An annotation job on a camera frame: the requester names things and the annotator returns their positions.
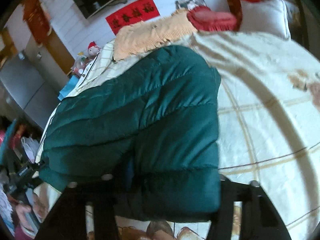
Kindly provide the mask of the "dark green quilted jacket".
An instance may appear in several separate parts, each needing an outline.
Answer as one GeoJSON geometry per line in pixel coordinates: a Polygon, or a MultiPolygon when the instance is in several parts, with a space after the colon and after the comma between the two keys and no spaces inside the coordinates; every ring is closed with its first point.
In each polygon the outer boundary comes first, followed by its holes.
{"type": "Polygon", "coordinates": [[[220,206],[221,77],[183,46],[151,52],[102,85],[62,100],[40,178],[62,191],[110,174],[118,216],[205,222],[220,206]]]}

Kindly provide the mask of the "white plastic bag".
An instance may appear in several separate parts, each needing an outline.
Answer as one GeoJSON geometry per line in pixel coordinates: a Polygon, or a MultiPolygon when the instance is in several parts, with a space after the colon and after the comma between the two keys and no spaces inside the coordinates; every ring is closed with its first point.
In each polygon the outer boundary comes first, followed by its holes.
{"type": "Polygon", "coordinates": [[[22,137],[21,144],[30,162],[35,163],[37,151],[40,146],[39,142],[31,137],[22,137]]]}

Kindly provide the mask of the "grey refrigerator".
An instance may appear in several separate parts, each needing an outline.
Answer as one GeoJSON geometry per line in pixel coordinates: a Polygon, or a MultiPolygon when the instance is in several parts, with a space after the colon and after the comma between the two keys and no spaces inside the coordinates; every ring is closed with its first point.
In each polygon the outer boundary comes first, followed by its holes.
{"type": "Polygon", "coordinates": [[[12,118],[26,118],[43,130],[59,104],[56,91],[22,53],[8,59],[1,68],[4,106],[12,118]]]}

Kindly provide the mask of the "blue paper bag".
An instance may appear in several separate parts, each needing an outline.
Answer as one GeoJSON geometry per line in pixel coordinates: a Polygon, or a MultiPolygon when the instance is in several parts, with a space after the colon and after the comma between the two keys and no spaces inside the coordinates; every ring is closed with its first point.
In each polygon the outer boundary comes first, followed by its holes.
{"type": "Polygon", "coordinates": [[[72,77],[63,87],[63,89],[60,90],[58,99],[62,101],[76,87],[78,81],[79,78],[76,75],[72,75],[72,77]]]}

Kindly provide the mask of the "floral cream bed quilt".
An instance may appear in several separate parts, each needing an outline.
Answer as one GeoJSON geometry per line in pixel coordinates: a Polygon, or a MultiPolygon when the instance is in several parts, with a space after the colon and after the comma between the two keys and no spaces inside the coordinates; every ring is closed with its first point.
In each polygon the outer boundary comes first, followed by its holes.
{"type": "Polygon", "coordinates": [[[319,61],[267,33],[194,33],[178,40],[221,75],[220,172],[256,180],[292,239],[319,224],[319,61]]]}

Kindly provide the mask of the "pig plush toy red hat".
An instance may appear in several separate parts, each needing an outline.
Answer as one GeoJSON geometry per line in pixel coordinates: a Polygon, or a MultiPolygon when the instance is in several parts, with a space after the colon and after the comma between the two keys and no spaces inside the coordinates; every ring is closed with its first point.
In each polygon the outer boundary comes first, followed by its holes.
{"type": "Polygon", "coordinates": [[[101,51],[101,48],[94,42],[90,42],[87,48],[88,55],[90,57],[96,57],[101,51]]]}

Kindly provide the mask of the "peach ruffled pillow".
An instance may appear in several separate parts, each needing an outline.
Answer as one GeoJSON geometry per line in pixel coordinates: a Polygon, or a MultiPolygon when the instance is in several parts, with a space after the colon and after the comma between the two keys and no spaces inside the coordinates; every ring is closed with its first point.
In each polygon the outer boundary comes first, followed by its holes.
{"type": "Polygon", "coordinates": [[[156,21],[140,21],[122,27],[114,42],[114,60],[119,61],[131,55],[146,53],[197,32],[188,20],[187,14],[188,10],[179,9],[171,16],[156,21]]]}

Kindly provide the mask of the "red ruffled cushion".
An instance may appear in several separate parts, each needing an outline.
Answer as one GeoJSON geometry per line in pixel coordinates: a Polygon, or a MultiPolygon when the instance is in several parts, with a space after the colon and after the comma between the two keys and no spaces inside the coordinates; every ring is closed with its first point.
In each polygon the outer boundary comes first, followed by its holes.
{"type": "Polygon", "coordinates": [[[209,7],[197,6],[187,13],[189,22],[199,31],[233,31],[237,18],[230,12],[214,12],[209,7]]]}

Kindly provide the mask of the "red banner with characters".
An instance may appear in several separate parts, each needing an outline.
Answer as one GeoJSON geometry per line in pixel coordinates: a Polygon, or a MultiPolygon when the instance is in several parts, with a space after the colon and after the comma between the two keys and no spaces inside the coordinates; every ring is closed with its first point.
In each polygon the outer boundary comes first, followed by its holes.
{"type": "Polygon", "coordinates": [[[160,13],[153,0],[137,0],[107,16],[106,21],[116,35],[124,26],[145,22],[158,16],[160,13]]]}

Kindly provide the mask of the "white pillow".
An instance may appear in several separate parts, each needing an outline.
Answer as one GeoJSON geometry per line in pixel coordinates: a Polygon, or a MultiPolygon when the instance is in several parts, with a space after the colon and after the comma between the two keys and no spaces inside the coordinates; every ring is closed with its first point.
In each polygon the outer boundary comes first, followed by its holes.
{"type": "Polygon", "coordinates": [[[241,0],[241,32],[264,32],[285,40],[291,39],[287,9],[283,0],[252,3],[241,0]]]}

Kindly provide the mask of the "framed photo at headboard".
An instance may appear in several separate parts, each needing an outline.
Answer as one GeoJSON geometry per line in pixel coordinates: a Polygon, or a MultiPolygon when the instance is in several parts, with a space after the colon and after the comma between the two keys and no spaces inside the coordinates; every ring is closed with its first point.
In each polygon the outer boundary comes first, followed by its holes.
{"type": "Polygon", "coordinates": [[[204,0],[177,0],[175,1],[176,9],[192,10],[198,6],[207,6],[204,0]]]}

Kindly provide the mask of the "red hanging wall decoration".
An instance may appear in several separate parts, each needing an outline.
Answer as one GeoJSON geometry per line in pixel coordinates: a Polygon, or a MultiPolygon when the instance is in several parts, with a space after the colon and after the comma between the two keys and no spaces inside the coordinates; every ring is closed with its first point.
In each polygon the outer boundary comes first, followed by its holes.
{"type": "Polygon", "coordinates": [[[36,44],[46,46],[52,26],[40,0],[23,0],[23,21],[27,24],[36,44]]]}

